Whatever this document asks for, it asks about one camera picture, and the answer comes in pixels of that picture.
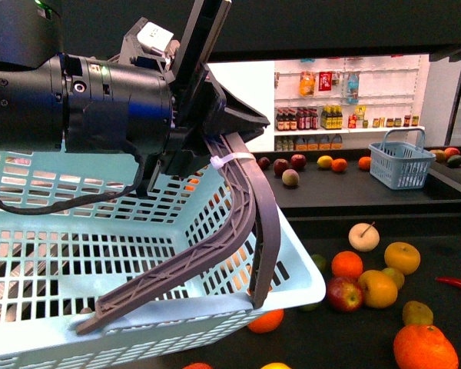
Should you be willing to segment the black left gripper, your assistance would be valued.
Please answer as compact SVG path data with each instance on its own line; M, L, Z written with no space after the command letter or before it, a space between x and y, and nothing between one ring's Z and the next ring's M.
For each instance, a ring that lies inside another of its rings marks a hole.
M208 141L233 133L249 141L270 124L223 87L207 63L230 7L196 1L181 42L172 39L163 55L147 53L137 40L147 19L125 34L118 63L128 97L118 108L118 142L138 169L124 194L146 196L159 174L186 178L213 156Z

